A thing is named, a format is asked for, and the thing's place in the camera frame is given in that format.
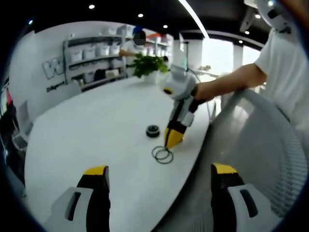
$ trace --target sleeve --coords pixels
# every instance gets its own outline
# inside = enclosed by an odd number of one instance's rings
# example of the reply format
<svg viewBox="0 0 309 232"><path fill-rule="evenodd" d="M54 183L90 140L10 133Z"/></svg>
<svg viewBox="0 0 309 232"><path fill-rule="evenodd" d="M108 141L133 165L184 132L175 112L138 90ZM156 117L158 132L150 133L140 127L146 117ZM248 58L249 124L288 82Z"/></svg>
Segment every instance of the sleeve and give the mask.
<svg viewBox="0 0 309 232"><path fill-rule="evenodd" d="M267 43L262 48L259 58L255 61L256 66L259 67L266 75L269 74L273 33L274 30L271 30Z"/></svg>
<svg viewBox="0 0 309 232"><path fill-rule="evenodd" d="M120 49L124 51L128 51L129 47L130 47L130 41L127 41L123 45L121 45Z"/></svg>

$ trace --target white table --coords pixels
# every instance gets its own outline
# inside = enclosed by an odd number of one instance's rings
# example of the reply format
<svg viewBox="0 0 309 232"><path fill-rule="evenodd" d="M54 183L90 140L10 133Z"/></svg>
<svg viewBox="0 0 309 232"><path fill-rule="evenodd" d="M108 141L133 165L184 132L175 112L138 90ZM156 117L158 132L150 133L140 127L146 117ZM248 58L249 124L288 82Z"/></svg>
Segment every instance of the white table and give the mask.
<svg viewBox="0 0 309 232"><path fill-rule="evenodd" d="M110 168L110 229L148 232L168 211L198 157L208 125L207 104L195 113L174 161L163 165L151 155L163 145L172 100L156 85L129 78L69 99L41 115L32 129L25 164L28 207L45 223L52 203L75 187L91 167ZM212 114L214 102L209 102ZM146 127L161 129L146 137Z"/></svg>

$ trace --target black ceiling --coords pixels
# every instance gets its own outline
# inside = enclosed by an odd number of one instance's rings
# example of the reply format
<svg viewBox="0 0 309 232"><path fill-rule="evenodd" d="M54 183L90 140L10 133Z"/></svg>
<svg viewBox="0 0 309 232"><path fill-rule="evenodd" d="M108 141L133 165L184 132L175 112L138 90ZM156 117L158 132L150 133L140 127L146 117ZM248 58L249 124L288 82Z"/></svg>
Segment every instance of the black ceiling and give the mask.
<svg viewBox="0 0 309 232"><path fill-rule="evenodd" d="M243 3L243 0L187 0L206 30L224 31L248 37L260 43L267 40L269 26L256 19L257 10ZM24 7L27 19L33 24L26 31L43 29L76 21L114 21L140 25L162 33L177 35L182 30L198 29L193 18L178 0L53 0L29 3ZM200 38L193 34L186 37Z"/></svg>

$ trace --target white t-shirt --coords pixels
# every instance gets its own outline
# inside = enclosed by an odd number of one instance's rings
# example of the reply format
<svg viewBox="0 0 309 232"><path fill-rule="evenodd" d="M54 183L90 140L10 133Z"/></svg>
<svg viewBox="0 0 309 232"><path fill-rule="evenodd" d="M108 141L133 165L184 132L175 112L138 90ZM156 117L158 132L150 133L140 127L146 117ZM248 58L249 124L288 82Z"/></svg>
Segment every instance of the white t-shirt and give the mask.
<svg viewBox="0 0 309 232"><path fill-rule="evenodd" d="M309 164L309 61L295 34L269 34L255 64L267 75L264 96L290 120Z"/></svg>
<svg viewBox="0 0 309 232"><path fill-rule="evenodd" d="M127 52L134 52L134 53L141 53L144 49L144 46L140 46L140 45L135 45L133 40L129 40L127 42L125 42L121 48L121 50L127 51ZM126 57L126 64L130 65L133 64L133 61L135 60L136 57ZM134 73L134 68L127 68L126 69L126 73L128 75L128 77L133 76Z"/></svg>
<svg viewBox="0 0 309 232"><path fill-rule="evenodd" d="M129 40L125 42L120 49L127 52L142 53L144 46L135 45L133 40ZM133 64L134 60L135 57L126 57L126 64Z"/></svg>

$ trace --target potted plant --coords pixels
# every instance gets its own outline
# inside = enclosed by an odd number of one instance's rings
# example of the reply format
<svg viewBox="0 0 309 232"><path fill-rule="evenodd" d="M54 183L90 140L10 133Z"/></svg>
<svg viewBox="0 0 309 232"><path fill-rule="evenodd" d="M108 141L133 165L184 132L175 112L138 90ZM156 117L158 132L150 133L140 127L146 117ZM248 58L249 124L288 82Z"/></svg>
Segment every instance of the potted plant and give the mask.
<svg viewBox="0 0 309 232"><path fill-rule="evenodd" d="M161 73L169 71L164 59L162 57L136 55L134 63L128 65L130 68L135 68L133 76L144 78L145 82L154 83L156 76Z"/></svg>

